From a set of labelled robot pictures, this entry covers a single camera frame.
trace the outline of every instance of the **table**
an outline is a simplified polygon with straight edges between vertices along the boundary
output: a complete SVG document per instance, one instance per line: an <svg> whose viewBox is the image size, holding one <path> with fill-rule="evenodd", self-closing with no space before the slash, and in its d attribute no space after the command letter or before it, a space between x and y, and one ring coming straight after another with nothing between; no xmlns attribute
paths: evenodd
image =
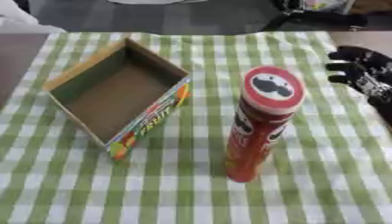
<svg viewBox="0 0 392 224"><path fill-rule="evenodd" d="M51 35L0 114L0 222L387 223L391 141L361 95L326 80L324 32L132 34L192 74L192 97L119 164L40 91L121 34ZM241 76L274 64L307 86L253 182L226 179L225 143Z"/></svg>
<svg viewBox="0 0 392 224"><path fill-rule="evenodd" d="M46 34L0 35L0 108L29 68Z"/></svg>
<svg viewBox="0 0 392 224"><path fill-rule="evenodd" d="M390 31L333 31L330 35L337 46L365 46L392 57ZM42 33L0 35L0 108L25 74L47 36Z"/></svg>

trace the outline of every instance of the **cardboard box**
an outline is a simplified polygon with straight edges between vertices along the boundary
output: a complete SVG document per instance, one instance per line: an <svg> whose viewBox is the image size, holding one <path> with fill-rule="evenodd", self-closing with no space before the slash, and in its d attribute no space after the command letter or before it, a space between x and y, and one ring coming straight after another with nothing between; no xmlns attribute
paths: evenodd
<svg viewBox="0 0 392 224"><path fill-rule="evenodd" d="M125 38L44 85L115 159L189 95L187 72Z"/></svg>

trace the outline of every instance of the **red pringles can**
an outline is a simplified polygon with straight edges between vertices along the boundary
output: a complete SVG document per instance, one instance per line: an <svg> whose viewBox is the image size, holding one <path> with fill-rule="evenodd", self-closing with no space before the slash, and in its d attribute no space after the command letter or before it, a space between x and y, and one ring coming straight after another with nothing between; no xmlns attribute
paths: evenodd
<svg viewBox="0 0 392 224"><path fill-rule="evenodd" d="M227 175L248 182L270 154L270 146L305 98L302 82L273 66L260 66L245 75L241 99L227 144Z"/></svg>

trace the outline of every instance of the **gingham tablecloth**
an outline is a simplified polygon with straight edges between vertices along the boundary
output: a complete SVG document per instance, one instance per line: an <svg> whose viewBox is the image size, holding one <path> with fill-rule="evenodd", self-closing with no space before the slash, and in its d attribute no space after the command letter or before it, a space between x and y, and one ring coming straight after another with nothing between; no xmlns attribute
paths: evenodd
<svg viewBox="0 0 392 224"><path fill-rule="evenodd" d="M125 34L55 34L0 114L0 223L392 223L390 134L366 99L331 85L325 32L131 37L192 76L192 97L114 164L41 91ZM274 65L307 87L253 182L226 178L242 75Z"/></svg>

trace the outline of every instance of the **pringles logo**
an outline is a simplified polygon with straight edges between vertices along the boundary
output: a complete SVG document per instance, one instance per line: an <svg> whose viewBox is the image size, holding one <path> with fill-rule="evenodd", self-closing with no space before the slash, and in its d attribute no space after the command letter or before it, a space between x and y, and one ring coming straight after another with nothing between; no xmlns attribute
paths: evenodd
<svg viewBox="0 0 392 224"><path fill-rule="evenodd" d="M248 145L249 136L253 133L253 129L251 121L242 112L241 107L238 107L233 127L235 142L241 147L246 147Z"/></svg>

